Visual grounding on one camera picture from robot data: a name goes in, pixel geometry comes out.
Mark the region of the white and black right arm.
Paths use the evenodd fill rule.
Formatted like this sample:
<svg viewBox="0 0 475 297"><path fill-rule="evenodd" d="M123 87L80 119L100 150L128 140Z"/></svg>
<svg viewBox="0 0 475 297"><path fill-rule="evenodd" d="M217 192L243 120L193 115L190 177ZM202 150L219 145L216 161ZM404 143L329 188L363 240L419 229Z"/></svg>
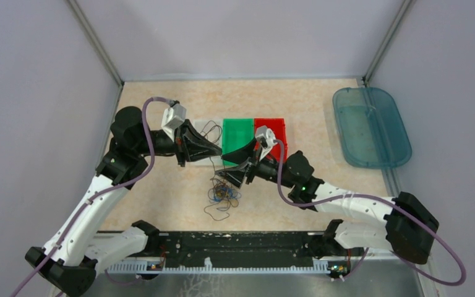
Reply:
<svg viewBox="0 0 475 297"><path fill-rule="evenodd" d="M330 222L323 246L331 255L345 249L386 249L414 264L426 264L439 228L438 220L419 199L408 192L379 197L348 191L316 178L314 168L298 150L284 163L270 156L260 158L256 140L223 155L234 167L216 175L240 188L261 178L290 192L285 201L300 209L339 215Z"/></svg>

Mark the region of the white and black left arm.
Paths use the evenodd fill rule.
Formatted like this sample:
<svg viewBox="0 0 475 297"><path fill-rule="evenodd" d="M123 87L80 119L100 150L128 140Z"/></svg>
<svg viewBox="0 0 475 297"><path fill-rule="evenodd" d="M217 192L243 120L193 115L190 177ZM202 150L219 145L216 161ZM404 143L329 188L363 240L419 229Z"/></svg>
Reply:
<svg viewBox="0 0 475 297"><path fill-rule="evenodd" d="M162 127L151 131L135 106L119 110L112 139L96 175L60 230L42 247L31 247L26 261L67 296L81 296L96 277L124 258L161 247L159 229L139 220L105 243L94 237L118 202L152 167L152 157L176 157L178 164L219 156L221 149L197 132L179 105L165 110Z"/></svg>

